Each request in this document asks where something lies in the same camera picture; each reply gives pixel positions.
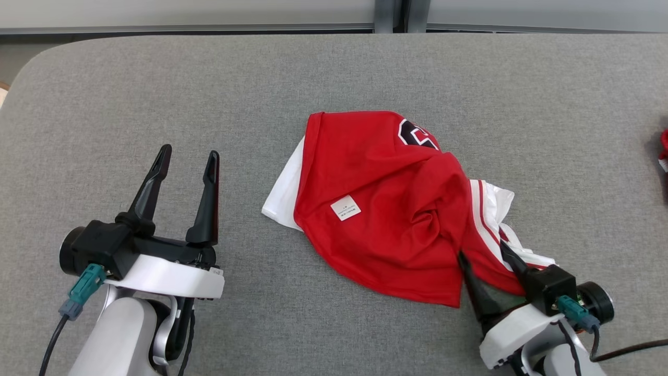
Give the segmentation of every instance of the white panel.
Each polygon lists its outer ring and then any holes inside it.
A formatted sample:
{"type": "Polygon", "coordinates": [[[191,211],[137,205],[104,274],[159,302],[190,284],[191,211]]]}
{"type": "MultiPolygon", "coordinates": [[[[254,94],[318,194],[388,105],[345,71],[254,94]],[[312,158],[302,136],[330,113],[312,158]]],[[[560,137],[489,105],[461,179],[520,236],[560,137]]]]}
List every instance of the white panel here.
{"type": "Polygon", "coordinates": [[[0,0],[0,29],[373,23],[374,0],[0,0]]]}
{"type": "Polygon", "coordinates": [[[667,0],[432,0],[428,24],[668,31],[667,0]]]}

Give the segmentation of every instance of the cable connector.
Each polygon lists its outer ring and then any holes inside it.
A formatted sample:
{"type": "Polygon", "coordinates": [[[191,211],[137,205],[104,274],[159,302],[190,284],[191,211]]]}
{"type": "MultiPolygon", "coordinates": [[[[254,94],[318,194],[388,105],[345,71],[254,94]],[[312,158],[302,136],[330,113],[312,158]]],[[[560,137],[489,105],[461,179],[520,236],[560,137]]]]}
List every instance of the cable connector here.
{"type": "Polygon", "coordinates": [[[567,295],[559,296],[556,300],[556,306],[559,312],[563,313],[567,319],[575,321],[587,333],[593,333],[594,327],[601,327],[601,322],[596,316],[589,313],[588,309],[567,295]]]}
{"type": "Polygon", "coordinates": [[[95,291],[102,286],[106,278],[107,275],[103,266],[90,264],[81,273],[77,283],[72,286],[67,294],[69,299],[63,303],[58,313],[61,316],[67,315],[70,321],[76,320],[84,309],[84,304],[88,301],[88,298],[95,294],[95,291]]]}

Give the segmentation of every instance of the gray tablecloth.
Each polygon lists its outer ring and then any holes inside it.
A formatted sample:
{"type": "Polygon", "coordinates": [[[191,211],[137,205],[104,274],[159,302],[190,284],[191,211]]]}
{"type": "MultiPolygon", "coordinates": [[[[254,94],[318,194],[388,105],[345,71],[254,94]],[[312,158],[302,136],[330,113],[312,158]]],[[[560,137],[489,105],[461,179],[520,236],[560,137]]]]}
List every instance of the gray tablecloth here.
{"type": "MultiPolygon", "coordinates": [[[[35,375],[75,278],[69,230],[125,210],[174,147],[156,233],[192,225],[221,157],[221,300],[198,302],[187,375],[510,375],[459,310],[376,294],[261,215],[312,112],[393,110],[475,179],[516,192],[524,245],[615,299],[602,351],[668,337],[668,35],[256,35],[99,39],[30,61],[0,110],[0,374],[35,375]]],[[[98,292],[56,346],[74,362],[98,292]]],[[[591,339],[583,336],[585,344],[591,339]]],[[[609,375],[668,374],[665,350],[609,375]]]]}

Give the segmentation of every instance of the white sleeve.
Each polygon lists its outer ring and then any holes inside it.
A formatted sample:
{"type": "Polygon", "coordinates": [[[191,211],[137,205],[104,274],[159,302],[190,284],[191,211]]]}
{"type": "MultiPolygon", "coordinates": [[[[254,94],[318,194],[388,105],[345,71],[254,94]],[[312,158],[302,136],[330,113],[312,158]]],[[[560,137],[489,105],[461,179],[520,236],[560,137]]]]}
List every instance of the white sleeve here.
{"type": "Polygon", "coordinates": [[[303,154],[304,138],[302,137],[262,206],[262,214],[281,225],[299,231],[302,229],[295,223],[295,202],[297,202],[303,154]]]}

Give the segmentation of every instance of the white fabric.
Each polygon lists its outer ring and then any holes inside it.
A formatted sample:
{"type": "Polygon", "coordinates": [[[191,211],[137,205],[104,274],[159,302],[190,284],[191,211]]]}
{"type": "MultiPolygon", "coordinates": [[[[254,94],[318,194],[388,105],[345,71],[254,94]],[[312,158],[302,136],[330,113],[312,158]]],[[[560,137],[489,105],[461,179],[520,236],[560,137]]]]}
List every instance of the white fabric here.
{"type": "MultiPolygon", "coordinates": [[[[299,190],[299,179],[301,178],[301,164],[304,153],[304,138],[299,141],[297,148],[288,159],[287,164],[281,171],[274,187],[271,189],[265,204],[262,206],[262,214],[275,220],[281,225],[303,231],[295,223],[295,202],[297,202],[297,191],[299,190]]],[[[501,241],[500,229],[506,234],[510,248],[515,251],[527,264],[545,267],[554,264],[554,259],[539,256],[532,250],[522,247],[515,231],[503,223],[515,193],[507,189],[499,188],[485,180],[470,180],[472,196],[472,214],[476,230],[487,248],[501,262],[506,269],[512,271],[510,265],[503,261],[499,242],[501,241]]]]}

